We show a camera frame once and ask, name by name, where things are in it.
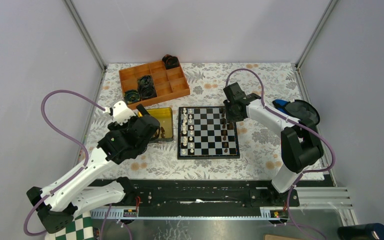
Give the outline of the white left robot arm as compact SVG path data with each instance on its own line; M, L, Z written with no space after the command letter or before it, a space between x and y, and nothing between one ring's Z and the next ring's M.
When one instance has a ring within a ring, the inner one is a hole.
M34 186L26 193L49 234L63 230L84 212L115 203L128 206L135 200L136 189L128 177L119 177L92 190L85 188L104 172L143 154L160 130L160 122L143 106L139 107L140 116L123 102L108 111L113 122L89 158L54 183L43 188Z

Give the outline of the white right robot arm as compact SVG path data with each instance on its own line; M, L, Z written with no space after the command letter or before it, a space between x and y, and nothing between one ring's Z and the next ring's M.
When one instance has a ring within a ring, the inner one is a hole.
M304 169L313 165L323 155L321 140L304 127L315 130L310 119L300 121L272 106L262 103L262 97L245 94L238 83L227 85L223 89L226 100L225 116L230 122L241 122L246 118L254 120L280 137L281 159L283 166L271 180L272 189L267 191L267 201L273 206L281 205L290 189Z

